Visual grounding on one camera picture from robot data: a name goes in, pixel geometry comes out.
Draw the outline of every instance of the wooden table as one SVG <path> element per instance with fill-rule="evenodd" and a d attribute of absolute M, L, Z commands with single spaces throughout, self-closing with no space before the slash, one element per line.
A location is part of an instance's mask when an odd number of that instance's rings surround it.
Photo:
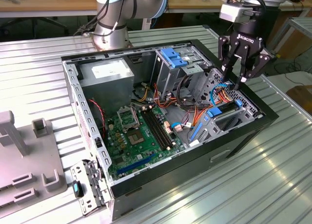
<path fill-rule="evenodd" d="M 167 13 L 219 12 L 221 0 L 169 0 Z M 312 0 L 294 6 L 281 6 L 283 11 L 306 11 L 312 7 Z M 84 16 L 97 13 L 96 0 L 21 0 L 13 4 L 0 0 L 0 18 Z"/>

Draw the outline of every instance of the aluminum profile table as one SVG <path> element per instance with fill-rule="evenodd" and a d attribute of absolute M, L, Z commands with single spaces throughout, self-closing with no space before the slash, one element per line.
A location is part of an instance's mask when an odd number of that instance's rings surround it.
<path fill-rule="evenodd" d="M 199 39 L 217 53 L 217 35 L 202 26 L 130 32 L 134 46 Z M 89 38 L 0 43 L 0 111 L 16 126 L 52 121 L 68 189 L 0 220 L 15 223 L 108 223 L 103 209 L 82 217 L 69 168 L 88 157 L 71 109 L 61 56 L 94 52 Z M 117 220 L 136 223 L 312 223 L 311 117 L 267 78 L 248 82 L 279 118 L 239 154 Z"/>
<path fill-rule="evenodd" d="M 289 18 L 286 20 L 270 42 L 269 47 L 275 51 L 279 51 L 294 30 L 298 30 L 312 39 L 312 18 Z"/>

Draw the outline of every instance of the workbench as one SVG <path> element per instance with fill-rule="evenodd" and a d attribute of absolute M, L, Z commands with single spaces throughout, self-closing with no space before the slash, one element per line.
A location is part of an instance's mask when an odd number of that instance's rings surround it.
<path fill-rule="evenodd" d="M 199 39 L 217 53 L 217 35 L 202 26 L 132 31 L 134 46 Z M 0 220 L 15 223 L 107 224 L 103 209 L 82 217 L 69 168 L 88 157 L 70 106 L 61 56 L 94 52 L 90 38 L 0 43 L 0 111 L 16 127 L 51 120 L 68 189 Z M 247 85 L 278 115 L 240 153 L 117 220 L 127 223 L 311 223 L 311 116 L 264 76 Z"/>
<path fill-rule="evenodd" d="M 282 11 L 307 11 L 312 0 L 281 5 Z M 167 13 L 220 12 L 221 0 L 169 0 Z M 21 0 L 21 4 L 0 1 L 0 18 L 85 16 L 97 14 L 96 0 Z"/>

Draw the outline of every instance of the robotic arm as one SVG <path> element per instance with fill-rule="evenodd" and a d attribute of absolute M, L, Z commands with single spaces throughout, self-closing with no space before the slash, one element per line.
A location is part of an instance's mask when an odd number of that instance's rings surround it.
<path fill-rule="evenodd" d="M 98 50 L 127 47 L 126 20 L 158 18 L 167 6 L 167 0 L 97 0 L 97 3 L 97 26 L 93 39 Z"/>
<path fill-rule="evenodd" d="M 234 32 L 219 38 L 218 56 L 222 61 L 223 81 L 229 79 L 233 66 L 241 59 L 235 89 L 242 82 L 260 76 L 266 64 L 276 59 L 266 48 L 279 5 L 285 0 L 228 0 L 222 5 L 220 18 L 234 23 Z"/>

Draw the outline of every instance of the yellow wire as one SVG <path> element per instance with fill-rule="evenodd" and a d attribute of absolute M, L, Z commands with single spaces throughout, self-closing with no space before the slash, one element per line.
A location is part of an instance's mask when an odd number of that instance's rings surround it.
<path fill-rule="evenodd" d="M 222 90 L 222 93 L 224 94 L 224 97 L 225 97 L 228 101 L 231 101 L 230 98 L 228 97 L 228 95 L 225 93 L 224 90 Z"/>
<path fill-rule="evenodd" d="M 145 101 L 145 99 L 146 99 L 146 97 L 147 97 L 148 89 L 149 89 L 149 88 L 146 87 L 145 94 L 144 94 L 144 96 L 143 96 L 140 100 L 138 100 L 139 102 Z"/>
<path fill-rule="evenodd" d="M 195 111 L 194 111 L 194 117 L 193 117 L 192 126 L 195 126 L 195 118 L 196 118 L 196 115 L 197 115 L 197 105 L 195 105 Z"/>

